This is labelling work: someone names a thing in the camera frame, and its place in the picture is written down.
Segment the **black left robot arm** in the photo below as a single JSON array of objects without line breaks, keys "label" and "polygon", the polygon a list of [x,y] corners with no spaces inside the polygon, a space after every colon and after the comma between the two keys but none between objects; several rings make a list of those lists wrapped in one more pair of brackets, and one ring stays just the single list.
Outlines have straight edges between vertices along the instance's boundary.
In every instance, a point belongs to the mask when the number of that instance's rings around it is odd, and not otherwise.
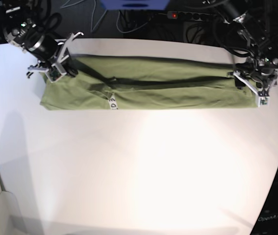
[{"label": "black left robot arm", "polygon": [[64,110],[256,108],[267,105],[278,78],[278,46],[247,13],[232,17],[246,48],[221,48],[245,63],[219,64],[169,56],[168,43],[129,39],[79,40],[72,47],[78,75],[48,86],[41,100]]}]

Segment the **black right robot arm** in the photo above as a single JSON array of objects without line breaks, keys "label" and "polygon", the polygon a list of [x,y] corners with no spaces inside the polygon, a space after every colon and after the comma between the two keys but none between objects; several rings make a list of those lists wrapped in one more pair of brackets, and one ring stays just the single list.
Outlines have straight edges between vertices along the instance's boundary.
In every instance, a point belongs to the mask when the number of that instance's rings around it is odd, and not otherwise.
[{"label": "black right robot arm", "polygon": [[57,40],[54,31],[61,22],[61,14],[52,13],[50,0],[2,2],[0,26],[4,39],[37,59],[36,65],[28,67],[27,77],[41,73],[54,83],[65,76],[77,76],[69,46],[83,33],[72,33],[66,39]]}]

